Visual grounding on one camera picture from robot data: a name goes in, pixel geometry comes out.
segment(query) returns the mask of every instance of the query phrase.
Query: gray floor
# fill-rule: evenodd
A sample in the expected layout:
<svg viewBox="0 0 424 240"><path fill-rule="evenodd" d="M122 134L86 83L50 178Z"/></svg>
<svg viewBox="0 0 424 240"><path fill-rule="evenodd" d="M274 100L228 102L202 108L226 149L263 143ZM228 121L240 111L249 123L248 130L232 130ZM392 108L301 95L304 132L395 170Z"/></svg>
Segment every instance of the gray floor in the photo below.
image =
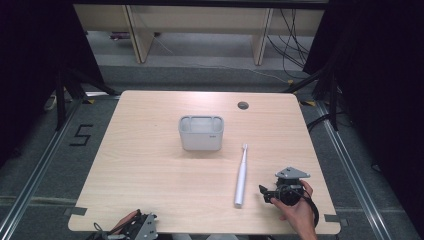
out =
<svg viewBox="0 0 424 240"><path fill-rule="evenodd" d="M270 44L265 50L262 66L255 66L248 36L161 34L154 42L147 62L138 64L131 42L110 40L109 34L89 32L87 37L106 83L117 90L212 89L279 92L287 88L287 80L299 81L291 75L299 78L306 76L299 72L301 69L298 66L287 60L283 61ZM300 40L307 48L312 41L311 38ZM298 58L296 51L292 50L290 54ZM283 68L289 71L290 75L282 71ZM98 91L89 86L86 89ZM296 96L300 101L311 100L312 89L313 84L299 90ZM42 175L42 181L37 186L31 202L19 224L14 226L16 228L13 229L11 239L85 239L88 236L87 233L69 231L67 228L69 218L64 212L74 206L79 196L116 104L116 99L97 99L93 104L78 106L47 171ZM300 108L305 123L320 116L318 107L302 105ZM4 219L10 211L14 199L27 184L32 171L43 156L44 149L55 134L55 118L55 111L48 111L41 116L21 146L22 155L10 159L0 169L1 219ZM91 135L90 141L84 147L73 147L72 143L81 141L74 137L81 124L93 125L82 130L83 133ZM362 145L361 138L348 116L338 116L338 126L340 137L391 239L420 239L385 179L370 168L373 160L366 147ZM326 125L323 123L317 125L310 136L337 215L343 220L342 230L337 236L322 235L319 238L381 239L375 234L367 218ZM234 236L228 235L174 236L178 240L190 238L204 240L208 237L210 240L234 239ZM298 239L297 236L275 237Z"/></svg>

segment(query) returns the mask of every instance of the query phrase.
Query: round hole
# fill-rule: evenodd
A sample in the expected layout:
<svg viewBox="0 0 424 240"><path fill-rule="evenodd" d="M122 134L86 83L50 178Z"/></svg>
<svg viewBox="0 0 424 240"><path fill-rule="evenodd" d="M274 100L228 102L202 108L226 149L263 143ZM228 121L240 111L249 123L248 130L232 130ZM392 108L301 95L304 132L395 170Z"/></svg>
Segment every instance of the round hole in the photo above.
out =
<svg viewBox="0 0 424 240"><path fill-rule="evenodd" d="M247 102L239 102L239 103L237 104L237 106L238 106L240 109L242 109L242 110L246 110L246 109L248 109L248 108L249 108L249 104L248 104Z"/></svg>

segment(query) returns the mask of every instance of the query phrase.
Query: person's arm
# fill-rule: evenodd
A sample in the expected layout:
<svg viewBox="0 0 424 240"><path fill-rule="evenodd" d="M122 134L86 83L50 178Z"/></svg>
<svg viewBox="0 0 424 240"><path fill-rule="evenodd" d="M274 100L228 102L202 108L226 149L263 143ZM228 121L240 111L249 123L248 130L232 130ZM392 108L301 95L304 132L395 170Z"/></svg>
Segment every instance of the person's arm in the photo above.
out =
<svg viewBox="0 0 424 240"><path fill-rule="evenodd" d="M307 182L303 180L300 181L307 192L305 196L312 196L312 187ZM287 220L302 240L318 239L315 233L314 213L305 199L300 198L299 202L294 206L287 206L276 198L271 198L271 203L283 213L280 220Z"/></svg>

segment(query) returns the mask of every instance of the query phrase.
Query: wooden table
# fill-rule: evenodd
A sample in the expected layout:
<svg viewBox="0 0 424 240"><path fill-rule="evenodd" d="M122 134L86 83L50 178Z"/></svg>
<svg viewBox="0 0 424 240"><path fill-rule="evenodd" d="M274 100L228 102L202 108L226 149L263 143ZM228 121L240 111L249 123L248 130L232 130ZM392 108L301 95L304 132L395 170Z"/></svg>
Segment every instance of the wooden table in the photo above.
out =
<svg viewBox="0 0 424 240"><path fill-rule="evenodd" d="M249 108L242 110L244 101ZM185 151L183 115L218 115L225 121L219 151ZM242 144L247 143L245 200L234 207ZM274 174L292 166L310 173L320 211L318 234L339 223L296 97L280 93L126 91L101 143L69 228L111 229L129 212L153 212L159 233L289 234L280 212L265 203L258 185L275 190Z"/></svg>

